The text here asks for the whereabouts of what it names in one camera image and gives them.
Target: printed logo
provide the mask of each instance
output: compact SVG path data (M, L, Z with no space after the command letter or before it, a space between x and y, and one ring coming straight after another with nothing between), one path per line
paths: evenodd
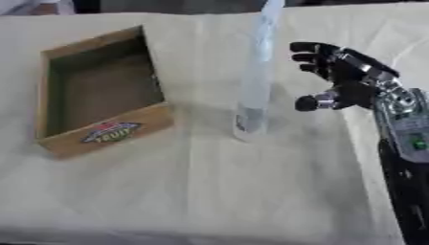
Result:
M94 131L82 140L83 143L119 142L132 135L141 123L135 122L104 122L98 124Z

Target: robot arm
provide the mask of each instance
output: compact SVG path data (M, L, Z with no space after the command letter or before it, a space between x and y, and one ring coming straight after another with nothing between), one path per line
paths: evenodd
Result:
M315 42L294 42L290 49L302 71L332 84L321 94L297 99L297 110L358 105L373 111L381 165L403 237L407 244L429 244L429 97L403 88L397 71L352 49Z

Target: plastic bottle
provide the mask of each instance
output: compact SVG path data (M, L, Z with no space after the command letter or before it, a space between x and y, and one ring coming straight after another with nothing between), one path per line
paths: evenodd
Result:
M272 83L273 33L283 6L284 0L268 0L263 7L246 74L239 88L234 134L246 142L252 142L266 132Z

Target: white tablecloth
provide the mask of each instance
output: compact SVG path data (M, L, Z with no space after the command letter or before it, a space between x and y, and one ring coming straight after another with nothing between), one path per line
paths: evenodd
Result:
M429 89L429 5L285 9L269 132L232 137L254 13L0 18L0 241L401 244L368 111L298 113L329 84L290 61L296 40L349 46ZM67 161L34 143L39 52L145 25L175 126Z

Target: wooden tray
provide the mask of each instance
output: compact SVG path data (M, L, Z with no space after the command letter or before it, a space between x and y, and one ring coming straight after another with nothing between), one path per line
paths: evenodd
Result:
M172 125L142 27L42 52L36 137L68 157Z

